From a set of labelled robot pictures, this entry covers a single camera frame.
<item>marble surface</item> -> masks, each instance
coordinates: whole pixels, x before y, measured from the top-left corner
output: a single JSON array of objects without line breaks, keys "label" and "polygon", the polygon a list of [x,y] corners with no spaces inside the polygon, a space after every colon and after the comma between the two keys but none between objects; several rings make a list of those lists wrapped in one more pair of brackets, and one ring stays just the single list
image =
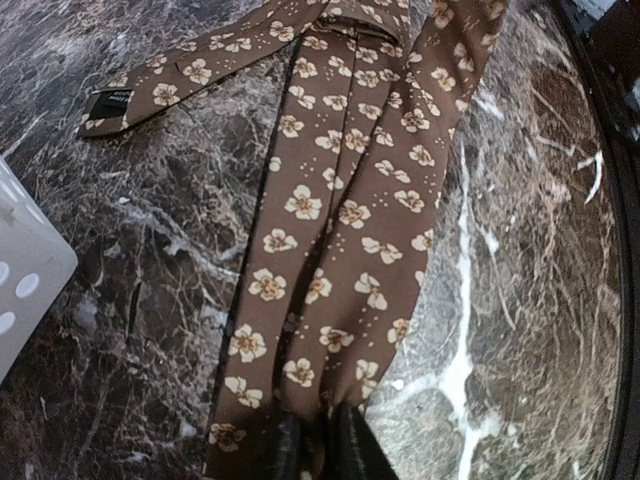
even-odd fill
[{"label": "marble surface", "polygon": [[[198,478],[291,52],[124,135],[78,141],[74,126],[93,87],[252,6],[0,3],[0,152],[80,257],[0,387],[0,478]],[[456,138],[415,322],[368,413],[402,479],[595,478],[619,289],[585,111],[552,15],[513,9]]]}]

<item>brown floral fabric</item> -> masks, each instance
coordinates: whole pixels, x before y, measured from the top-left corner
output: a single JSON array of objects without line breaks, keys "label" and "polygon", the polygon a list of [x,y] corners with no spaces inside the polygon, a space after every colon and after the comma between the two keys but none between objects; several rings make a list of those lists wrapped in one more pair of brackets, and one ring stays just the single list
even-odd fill
[{"label": "brown floral fabric", "polygon": [[[453,132],[505,4],[435,0],[413,45],[409,7],[267,1],[91,95],[84,137],[130,128],[299,42],[212,409],[207,478],[251,478],[274,408],[305,420],[305,475],[321,478],[319,419],[365,404],[407,332]],[[125,108],[102,105],[109,95]]]}]

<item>floral fabric strap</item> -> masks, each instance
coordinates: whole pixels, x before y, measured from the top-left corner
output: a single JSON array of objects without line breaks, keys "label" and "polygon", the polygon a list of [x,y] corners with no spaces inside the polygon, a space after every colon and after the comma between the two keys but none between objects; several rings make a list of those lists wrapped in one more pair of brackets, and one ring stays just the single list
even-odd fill
[{"label": "floral fabric strap", "polygon": [[277,409],[304,420],[305,475],[323,478],[334,410],[366,403],[407,332],[454,129],[505,11],[501,0],[435,0],[410,45],[409,6],[272,0],[90,98],[80,135],[115,133],[300,37],[206,478],[252,478]]}]

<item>dark marble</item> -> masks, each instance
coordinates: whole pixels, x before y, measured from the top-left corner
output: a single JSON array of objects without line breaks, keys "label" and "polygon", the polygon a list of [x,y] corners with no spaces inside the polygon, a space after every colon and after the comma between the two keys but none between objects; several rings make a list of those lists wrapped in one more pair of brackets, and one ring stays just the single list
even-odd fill
[{"label": "dark marble", "polygon": [[[74,129],[95,86],[255,5],[0,3],[0,152],[80,258],[0,387],[0,478],[198,478],[291,52],[124,135]],[[616,377],[613,215],[606,179],[585,205],[598,133],[549,12],[512,12],[476,98],[369,419],[401,478],[592,478]]]}]

